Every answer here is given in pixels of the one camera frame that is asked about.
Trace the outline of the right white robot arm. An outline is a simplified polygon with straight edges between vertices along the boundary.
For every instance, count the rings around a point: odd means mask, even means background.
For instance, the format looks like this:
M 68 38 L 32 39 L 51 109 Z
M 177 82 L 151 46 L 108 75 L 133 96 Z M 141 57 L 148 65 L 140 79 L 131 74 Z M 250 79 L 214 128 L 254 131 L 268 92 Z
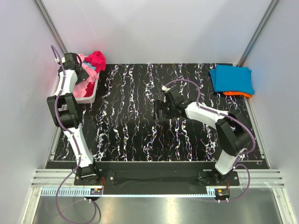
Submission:
M 163 90 L 164 98 L 154 100 L 154 119 L 185 118 L 210 126 L 217 132 L 220 156 L 211 171 L 198 177 L 199 183 L 220 185 L 227 180 L 244 149 L 251 144 L 252 135 L 238 111 L 220 111 L 185 99 L 177 89 Z

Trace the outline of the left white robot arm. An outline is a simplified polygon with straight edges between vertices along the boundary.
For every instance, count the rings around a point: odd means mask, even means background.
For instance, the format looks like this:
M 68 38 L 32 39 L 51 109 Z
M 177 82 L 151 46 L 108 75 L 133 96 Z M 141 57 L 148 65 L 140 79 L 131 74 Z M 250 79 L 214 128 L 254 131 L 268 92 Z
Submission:
M 58 87 L 53 96 L 47 97 L 47 105 L 55 126 L 62 129 L 75 153 L 77 166 L 74 168 L 75 185 L 96 185 L 100 182 L 100 170 L 88 149 L 84 138 L 83 110 L 74 96 L 75 86 L 88 78 L 82 60 L 76 53 L 56 57 Z

